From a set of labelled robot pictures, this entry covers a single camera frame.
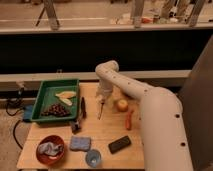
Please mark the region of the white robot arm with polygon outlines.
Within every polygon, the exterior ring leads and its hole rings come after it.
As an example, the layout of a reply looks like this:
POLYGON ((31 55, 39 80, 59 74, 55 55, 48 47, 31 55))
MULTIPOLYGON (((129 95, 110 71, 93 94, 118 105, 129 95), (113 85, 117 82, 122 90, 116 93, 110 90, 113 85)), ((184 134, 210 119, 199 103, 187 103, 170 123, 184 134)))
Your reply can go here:
POLYGON ((104 99, 117 86, 139 101, 145 170, 194 171, 179 98, 166 88, 120 74, 114 60, 97 65, 95 72, 99 77, 97 94, 104 99))

